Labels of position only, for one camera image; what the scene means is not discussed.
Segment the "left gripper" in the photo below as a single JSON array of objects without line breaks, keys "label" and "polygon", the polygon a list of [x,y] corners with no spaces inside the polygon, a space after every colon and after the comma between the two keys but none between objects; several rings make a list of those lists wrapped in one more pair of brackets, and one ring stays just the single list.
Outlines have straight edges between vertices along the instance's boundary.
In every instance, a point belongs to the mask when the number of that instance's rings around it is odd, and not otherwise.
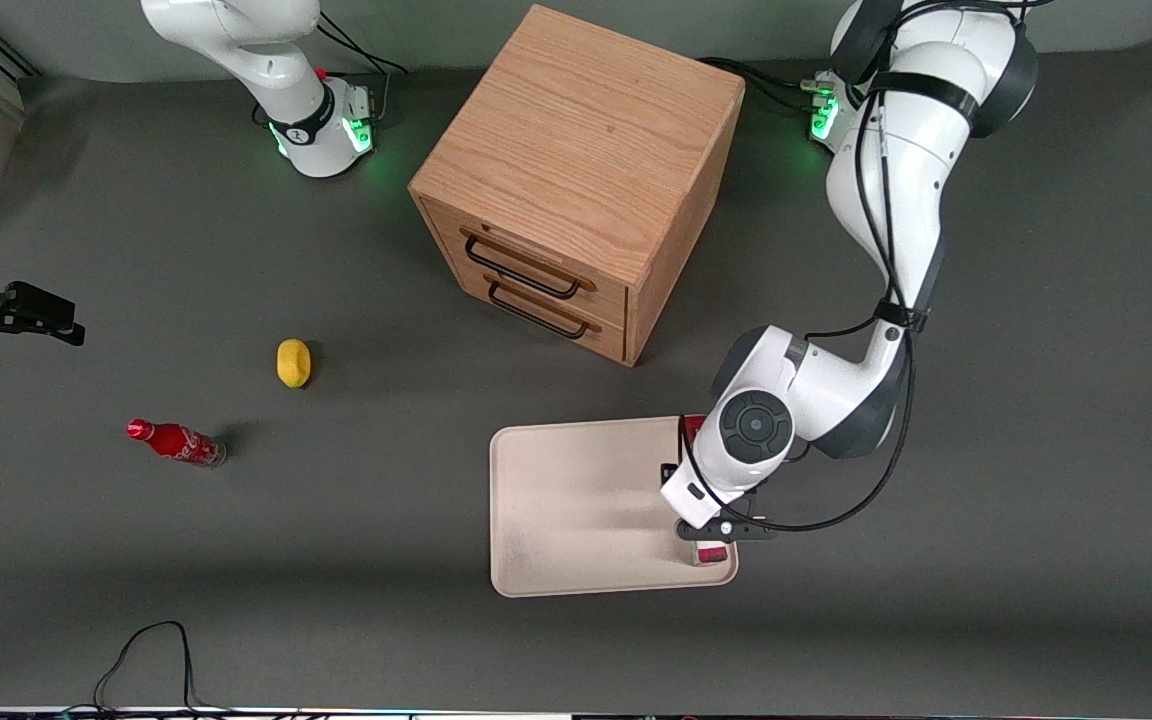
[{"label": "left gripper", "polygon": [[660,464],[660,495],[687,525],[699,529],[726,505],[745,497],[765,478],[765,462],[745,462],[727,450],[681,452]]}]

